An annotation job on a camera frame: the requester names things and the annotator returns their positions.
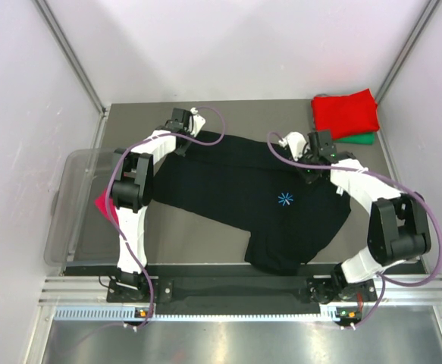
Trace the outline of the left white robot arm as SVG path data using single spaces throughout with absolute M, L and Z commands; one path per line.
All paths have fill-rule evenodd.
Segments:
M 205 124 L 196 108 L 175 108 L 165 125 L 127 149 L 116 149 L 113 172 L 105 194 L 106 216 L 119 231 L 120 252 L 116 286 L 132 300 L 145 299 L 150 283 L 144 247 L 145 219 L 153 197 L 155 163 L 172 152 L 185 152 Z

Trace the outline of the black t shirt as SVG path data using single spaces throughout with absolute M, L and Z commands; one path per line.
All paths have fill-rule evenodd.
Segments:
M 184 155 L 170 153 L 153 199 L 250 233 L 249 264 L 295 274 L 337 235 L 350 197 L 324 178 L 306 183 L 263 142 L 202 131 Z

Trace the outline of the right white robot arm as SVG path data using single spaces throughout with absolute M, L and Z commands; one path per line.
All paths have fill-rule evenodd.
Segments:
M 369 215 L 367 246 L 337 264 L 328 282 L 311 286 L 315 299 L 349 300 L 377 273 L 429 252 L 428 218 L 418 195 L 403 193 L 370 175 L 354 154 L 337 151 L 327 130 L 307 136 L 295 133 L 288 146 L 293 160 L 303 164 L 300 174 L 305 182 L 330 181 L 337 193 L 348 194 Z

